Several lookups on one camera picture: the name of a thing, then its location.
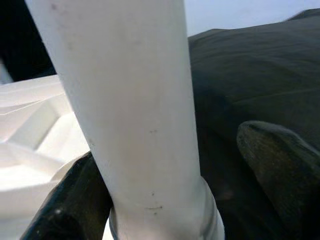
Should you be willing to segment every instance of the white plastic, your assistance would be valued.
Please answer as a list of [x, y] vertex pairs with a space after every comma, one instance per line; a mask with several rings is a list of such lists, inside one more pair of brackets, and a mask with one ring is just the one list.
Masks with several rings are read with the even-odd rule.
[[182, 0], [27, 0], [119, 239], [224, 239], [200, 176]]

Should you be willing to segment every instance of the white pipe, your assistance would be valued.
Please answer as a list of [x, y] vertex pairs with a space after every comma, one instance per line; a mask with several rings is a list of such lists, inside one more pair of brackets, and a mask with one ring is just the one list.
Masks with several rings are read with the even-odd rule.
[[224, 239], [200, 176], [183, 0], [26, 2], [112, 196], [118, 238]]

